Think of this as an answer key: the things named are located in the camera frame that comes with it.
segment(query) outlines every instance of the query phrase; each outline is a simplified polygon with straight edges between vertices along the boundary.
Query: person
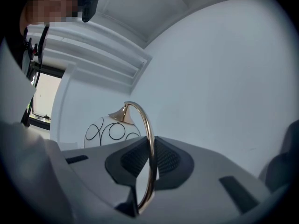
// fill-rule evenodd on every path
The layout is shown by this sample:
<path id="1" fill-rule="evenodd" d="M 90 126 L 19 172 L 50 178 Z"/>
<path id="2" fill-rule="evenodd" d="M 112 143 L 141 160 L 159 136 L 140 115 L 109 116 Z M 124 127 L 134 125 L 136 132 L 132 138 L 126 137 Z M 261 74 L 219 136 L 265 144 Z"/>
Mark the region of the person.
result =
<path id="1" fill-rule="evenodd" d="M 77 16 L 80 7 L 85 0 L 10 0 L 5 1 L 2 7 L 11 6 L 5 9 L 4 17 L 9 18 L 9 22 L 4 23 L 1 29 L 0 43 L 5 37 L 10 51 L 17 64 L 22 69 L 24 52 L 27 50 L 26 37 L 27 26 L 32 24 L 50 23 L 63 21 L 66 17 Z M 25 111 L 22 123 L 29 126 Z"/>

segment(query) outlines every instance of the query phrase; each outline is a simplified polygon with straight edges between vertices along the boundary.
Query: swirl decoration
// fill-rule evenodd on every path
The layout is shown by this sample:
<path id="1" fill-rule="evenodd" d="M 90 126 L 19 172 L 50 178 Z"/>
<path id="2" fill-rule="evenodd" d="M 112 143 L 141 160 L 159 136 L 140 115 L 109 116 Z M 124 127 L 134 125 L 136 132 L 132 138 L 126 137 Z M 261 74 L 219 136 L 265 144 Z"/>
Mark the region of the swirl decoration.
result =
<path id="1" fill-rule="evenodd" d="M 113 139 L 113 140 L 121 140 L 121 139 L 126 135 L 126 128 L 125 128 L 125 126 L 122 124 L 123 122 L 116 122 L 116 123 L 111 123 L 111 124 L 107 125 L 107 126 L 103 129 L 103 132 L 102 132 L 102 134 L 101 134 L 100 131 L 101 131 L 103 125 L 104 125 L 104 118 L 101 118 L 101 119 L 102 119 L 102 124 L 101 124 L 101 127 L 100 127 L 100 128 L 99 128 L 98 126 L 96 126 L 95 124 L 92 124 L 92 125 L 90 125 L 90 126 L 88 127 L 88 129 L 87 129 L 87 131 L 86 131 L 86 134 L 85 134 L 85 138 L 86 138 L 87 141 L 93 140 L 93 139 L 99 134 L 99 138 L 100 138 L 100 146 L 102 146 L 102 137 L 103 137 L 103 133 L 104 133 L 104 131 L 105 131 L 108 127 L 109 127 L 109 130 L 108 130 L 109 137 L 110 137 L 111 139 Z M 123 135 L 122 135 L 120 138 L 116 138 L 116 137 L 112 137 L 112 136 L 111 136 L 110 130 L 111 130 L 111 128 L 112 128 L 113 126 L 115 126 L 115 125 L 121 125 L 121 126 L 123 127 L 124 133 L 123 133 Z M 96 133 L 93 137 L 88 138 L 88 137 L 87 137 L 87 132 L 88 132 L 88 130 L 90 129 L 90 127 L 92 127 L 92 126 L 96 127 L 98 131 L 97 131 L 97 133 Z M 129 137 L 130 135 L 132 135 L 132 134 L 135 134 L 135 135 L 137 135 L 138 137 L 141 136 L 140 131 L 139 131 L 139 129 L 137 128 L 137 126 L 136 126 L 136 125 L 133 125 L 133 126 L 136 127 L 136 129 L 138 130 L 139 134 L 137 134 L 137 133 L 135 133 L 135 132 L 131 132 L 131 133 L 127 134 L 125 140 L 127 140 L 128 137 Z"/>

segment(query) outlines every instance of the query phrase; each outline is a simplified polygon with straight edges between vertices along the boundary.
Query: ceiling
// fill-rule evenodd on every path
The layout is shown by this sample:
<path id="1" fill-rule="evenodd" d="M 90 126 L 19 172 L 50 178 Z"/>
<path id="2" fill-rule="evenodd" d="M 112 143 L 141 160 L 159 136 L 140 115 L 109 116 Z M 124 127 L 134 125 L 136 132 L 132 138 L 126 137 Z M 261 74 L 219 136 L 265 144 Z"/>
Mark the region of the ceiling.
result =
<path id="1" fill-rule="evenodd" d="M 99 0 L 91 21 L 145 48 L 187 15 L 225 0 Z"/>

